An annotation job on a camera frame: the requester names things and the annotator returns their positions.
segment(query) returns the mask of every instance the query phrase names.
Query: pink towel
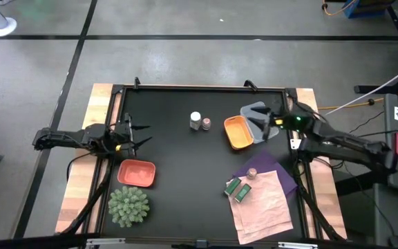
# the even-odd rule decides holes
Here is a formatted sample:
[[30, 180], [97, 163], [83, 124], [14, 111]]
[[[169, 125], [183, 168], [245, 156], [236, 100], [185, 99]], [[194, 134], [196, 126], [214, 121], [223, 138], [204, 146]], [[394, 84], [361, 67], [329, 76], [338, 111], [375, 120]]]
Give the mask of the pink towel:
[[[251, 243], [293, 228], [287, 200], [275, 171], [258, 174], [254, 180], [245, 176], [239, 179], [240, 185], [229, 196], [239, 244]], [[245, 183], [252, 189], [241, 203], [237, 203], [234, 196]]]

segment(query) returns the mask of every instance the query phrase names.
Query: white jar lid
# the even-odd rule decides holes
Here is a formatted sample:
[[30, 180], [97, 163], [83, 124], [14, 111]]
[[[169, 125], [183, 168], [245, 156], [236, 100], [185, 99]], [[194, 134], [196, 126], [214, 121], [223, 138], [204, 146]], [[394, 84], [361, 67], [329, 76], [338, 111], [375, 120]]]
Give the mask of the white jar lid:
[[190, 118], [193, 121], [199, 121], [200, 120], [200, 113], [198, 113], [197, 111], [194, 111], [194, 112], [191, 113]]

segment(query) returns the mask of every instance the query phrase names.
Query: black equipment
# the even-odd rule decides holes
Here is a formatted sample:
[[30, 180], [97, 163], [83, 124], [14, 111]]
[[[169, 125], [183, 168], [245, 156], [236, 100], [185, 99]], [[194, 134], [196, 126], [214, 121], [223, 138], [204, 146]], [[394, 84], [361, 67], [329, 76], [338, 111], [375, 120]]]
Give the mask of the black equipment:
[[146, 129], [150, 126], [135, 126], [131, 124], [131, 116], [125, 114], [124, 122], [112, 124], [92, 124], [85, 129], [72, 131], [51, 131], [46, 127], [36, 133], [33, 146], [36, 150], [52, 149], [53, 147], [69, 147], [86, 149], [96, 156], [114, 154], [115, 151], [128, 151], [129, 155], [135, 155], [147, 138], [140, 142], [133, 142], [132, 130]]
[[[305, 134], [298, 146], [298, 159], [301, 162], [312, 162], [317, 156], [360, 163], [369, 168], [376, 175], [388, 177], [396, 172], [397, 155], [384, 142], [372, 142], [358, 138], [349, 133], [334, 130], [327, 122], [319, 119], [308, 105], [293, 99], [298, 107], [289, 113], [273, 112], [269, 107], [254, 107], [253, 111], [269, 115], [269, 120], [249, 118], [257, 127], [263, 130], [263, 139], [267, 141], [270, 127], [292, 130]], [[299, 171], [294, 172], [294, 179], [298, 183], [298, 190], [310, 207], [321, 227], [331, 240], [344, 241], [334, 228], [328, 223], [317, 204], [312, 200], [300, 177]]]
[[[52, 149], [56, 146], [86, 149], [91, 154], [101, 158], [112, 155], [122, 157], [122, 152], [125, 151], [125, 157], [134, 158], [135, 152], [139, 147], [152, 139], [152, 137], [140, 142], [133, 142], [132, 130], [146, 129], [149, 127], [150, 126], [132, 125], [131, 116], [125, 113], [122, 122], [111, 124], [109, 127], [105, 124], [92, 124], [76, 132], [51, 131], [50, 128], [43, 128], [36, 133], [33, 146], [36, 150]], [[93, 196], [88, 200], [76, 219], [60, 235], [76, 233], [96, 204], [98, 198], [107, 190], [107, 176], [110, 170], [111, 168], [108, 167], [104, 179], [95, 190]]]

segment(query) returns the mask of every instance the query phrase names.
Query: white cable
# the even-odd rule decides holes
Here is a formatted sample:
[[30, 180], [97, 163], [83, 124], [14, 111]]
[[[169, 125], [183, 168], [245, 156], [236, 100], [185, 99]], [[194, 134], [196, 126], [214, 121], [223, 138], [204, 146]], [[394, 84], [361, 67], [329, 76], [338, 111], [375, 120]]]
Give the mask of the white cable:
[[330, 111], [330, 112], [327, 113], [326, 115], [331, 114], [331, 113], [333, 113], [333, 112], [335, 112], [335, 111], [337, 111], [337, 110], [340, 110], [340, 109], [342, 109], [343, 107], [346, 107], [347, 105], [350, 105], [350, 104], [356, 102], [357, 100], [360, 100], [360, 99], [362, 99], [362, 98], [364, 98], [364, 97], [366, 97], [366, 96], [368, 96], [368, 95], [370, 95], [370, 94], [375, 93], [376, 91], [380, 90], [382, 87], [384, 87], [384, 86], [386, 86], [386, 85], [388, 85], [388, 84], [393, 83], [393, 82], [394, 82], [395, 80], [397, 80], [397, 79], [398, 79], [398, 75], [397, 75], [396, 77], [392, 78], [391, 80], [389, 80], [388, 82], [386, 82], [385, 84], [383, 84], [383, 85], [377, 87], [376, 89], [372, 90], [371, 92], [369, 92], [369, 93], [367, 93], [367, 94], [365, 94], [365, 95], [362, 95], [362, 96], [358, 97], [357, 99], [355, 99], [355, 100], [353, 100], [353, 101], [351, 101], [351, 102], [348, 102], [348, 103], [344, 104], [343, 106], [338, 107], [338, 108], [336, 108], [336, 109]]

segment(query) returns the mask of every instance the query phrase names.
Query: orange cable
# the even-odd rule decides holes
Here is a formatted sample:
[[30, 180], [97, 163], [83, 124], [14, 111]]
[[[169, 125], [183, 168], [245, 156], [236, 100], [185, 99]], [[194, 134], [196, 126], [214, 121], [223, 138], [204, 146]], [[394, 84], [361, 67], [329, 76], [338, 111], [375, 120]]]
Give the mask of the orange cable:
[[[380, 102], [382, 100], [383, 100], [383, 98], [378, 98], [378, 99], [375, 99], [374, 102]], [[360, 104], [350, 104], [344, 108], [362, 107], [365, 105], [370, 105], [370, 104], [368, 102], [364, 102], [364, 103], [360, 103]], [[321, 108], [318, 108], [318, 110], [331, 110], [331, 109], [336, 109], [336, 108], [339, 108], [339, 107], [321, 107]]]
[[322, 9], [325, 11], [325, 14], [329, 15], [329, 16], [333, 16], [333, 15], [337, 15], [341, 12], [343, 12], [344, 10], [346, 10], [347, 8], [349, 8], [353, 3], [355, 3], [357, 0], [352, 0], [347, 6], [343, 7], [342, 9], [340, 9], [339, 11], [336, 11], [334, 13], [329, 13], [326, 9], [328, 8], [328, 4], [325, 2], [325, 0], [322, 0]]

